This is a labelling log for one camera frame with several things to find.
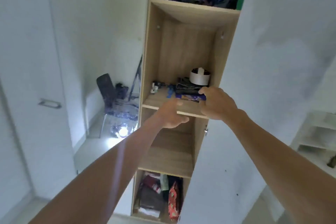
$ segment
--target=forearm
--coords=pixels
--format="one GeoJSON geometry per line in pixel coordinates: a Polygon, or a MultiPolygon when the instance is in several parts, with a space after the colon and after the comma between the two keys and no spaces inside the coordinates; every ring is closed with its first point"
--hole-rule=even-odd
{"type": "Polygon", "coordinates": [[[30,223],[107,223],[162,126],[160,118],[149,118],[87,167],[30,223]]]}
{"type": "Polygon", "coordinates": [[[241,110],[227,124],[298,222],[335,222],[336,180],[332,176],[259,127],[241,110]]]}

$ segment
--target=metal handle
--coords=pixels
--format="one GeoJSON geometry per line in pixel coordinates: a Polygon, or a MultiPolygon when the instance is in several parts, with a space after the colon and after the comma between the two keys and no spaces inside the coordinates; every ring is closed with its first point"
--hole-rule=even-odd
{"type": "Polygon", "coordinates": [[[40,103],[38,105],[53,108],[53,109],[61,109],[62,104],[60,102],[52,101],[52,100],[47,100],[44,98],[40,99],[40,103]]]}

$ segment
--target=person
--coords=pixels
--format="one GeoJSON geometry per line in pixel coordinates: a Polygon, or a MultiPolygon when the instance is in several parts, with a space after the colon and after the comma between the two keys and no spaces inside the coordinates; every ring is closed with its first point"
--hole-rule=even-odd
{"type": "MultiPolygon", "coordinates": [[[[264,180],[298,224],[336,223],[336,180],[255,124],[222,89],[204,87],[201,112],[234,132],[264,180]]],[[[107,223],[121,195],[162,128],[188,122],[170,100],[142,126],[87,167],[31,224],[107,223]]]]}

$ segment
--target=person's right arm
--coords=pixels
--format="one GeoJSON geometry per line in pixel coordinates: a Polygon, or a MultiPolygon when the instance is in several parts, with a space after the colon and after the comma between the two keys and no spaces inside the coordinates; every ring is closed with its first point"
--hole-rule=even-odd
{"type": "Polygon", "coordinates": [[[336,223],[335,178],[255,124],[222,89],[199,93],[207,97],[202,113],[229,126],[296,223],[336,223]]]}

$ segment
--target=white door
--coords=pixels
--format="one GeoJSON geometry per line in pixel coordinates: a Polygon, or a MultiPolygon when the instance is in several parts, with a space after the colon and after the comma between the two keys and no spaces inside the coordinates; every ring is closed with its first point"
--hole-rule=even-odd
{"type": "Polygon", "coordinates": [[[75,167],[49,0],[0,0],[0,80],[36,194],[52,198],[75,167]]]}
{"type": "MultiPolygon", "coordinates": [[[[221,88],[286,144],[336,50],[332,0],[245,0],[221,88]]],[[[209,121],[181,224],[240,224],[265,182],[231,130],[209,121]]]]}

